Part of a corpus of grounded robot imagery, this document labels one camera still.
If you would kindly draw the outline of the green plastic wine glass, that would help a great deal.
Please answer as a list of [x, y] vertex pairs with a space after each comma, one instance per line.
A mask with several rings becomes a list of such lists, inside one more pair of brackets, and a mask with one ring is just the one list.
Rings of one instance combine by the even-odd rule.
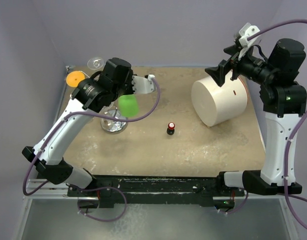
[[134, 94], [120, 96], [117, 103], [120, 113], [124, 117], [135, 117], [140, 111], [137, 98]]

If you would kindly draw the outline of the clear wine glass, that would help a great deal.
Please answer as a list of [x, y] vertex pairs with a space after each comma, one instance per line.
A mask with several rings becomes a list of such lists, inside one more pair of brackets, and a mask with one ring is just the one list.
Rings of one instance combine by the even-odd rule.
[[[111, 107], [104, 107], [100, 114], [104, 115], [106, 117], [111, 117], [111, 118], [115, 118], [118, 112], [118, 108], [116, 106], [111, 106]], [[118, 123], [114, 120], [110, 120], [107, 118], [101, 118], [100, 119], [100, 125], [102, 127], [102, 129], [110, 134], [113, 134], [115, 132], [118, 131]]]
[[87, 62], [87, 67], [90, 70], [99, 70], [104, 66], [105, 62], [101, 57], [92, 57]]

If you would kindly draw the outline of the orange plastic wine glass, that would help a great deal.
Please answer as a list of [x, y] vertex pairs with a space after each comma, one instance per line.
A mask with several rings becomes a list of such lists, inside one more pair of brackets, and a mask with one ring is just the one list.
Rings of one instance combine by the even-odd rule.
[[72, 71], [66, 76], [65, 81], [69, 87], [76, 88], [85, 78], [84, 73], [81, 71]]

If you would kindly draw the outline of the clear wine glass front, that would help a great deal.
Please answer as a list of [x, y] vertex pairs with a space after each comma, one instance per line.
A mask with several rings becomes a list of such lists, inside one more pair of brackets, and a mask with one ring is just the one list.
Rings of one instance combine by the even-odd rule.
[[[111, 106], [111, 107], [104, 107], [100, 114], [104, 115], [106, 117], [111, 117], [111, 118], [115, 118], [118, 112], [118, 108], [116, 106]], [[114, 120], [110, 120], [107, 118], [101, 118], [100, 119], [100, 125], [102, 127], [102, 129], [110, 134], [113, 134], [115, 132], [118, 131], [118, 123]]]

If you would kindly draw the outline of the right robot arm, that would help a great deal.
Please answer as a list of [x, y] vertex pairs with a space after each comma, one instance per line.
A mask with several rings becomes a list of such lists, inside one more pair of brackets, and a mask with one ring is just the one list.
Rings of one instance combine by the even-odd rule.
[[299, 41], [282, 38], [275, 44], [269, 58], [253, 56], [250, 48], [241, 55], [238, 44], [224, 49], [229, 59], [205, 72], [222, 87], [227, 74], [236, 80], [243, 76], [260, 86], [260, 99], [266, 118], [267, 139], [265, 162], [260, 170], [222, 171], [218, 174], [216, 191], [227, 196], [234, 188], [258, 195], [298, 195], [302, 186], [294, 172], [297, 128], [305, 118], [307, 91], [296, 82], [299, 68], [306, 58]]

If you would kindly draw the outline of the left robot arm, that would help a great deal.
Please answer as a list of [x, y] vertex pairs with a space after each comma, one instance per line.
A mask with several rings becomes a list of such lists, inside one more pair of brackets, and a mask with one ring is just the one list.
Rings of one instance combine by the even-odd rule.
[[75, 185], [85, 196], [93, 195], [97, 189], [94, 177], [87, 170], [67, 163], [64, 153], [95, 114], [123, 94], [133, 92], [132, 77], [129, 62], [117, 57], [107, 60], [103, 70], [78, 84], [47, 135], [35, 146], [26, 146], [22, 155], [49, 182]]

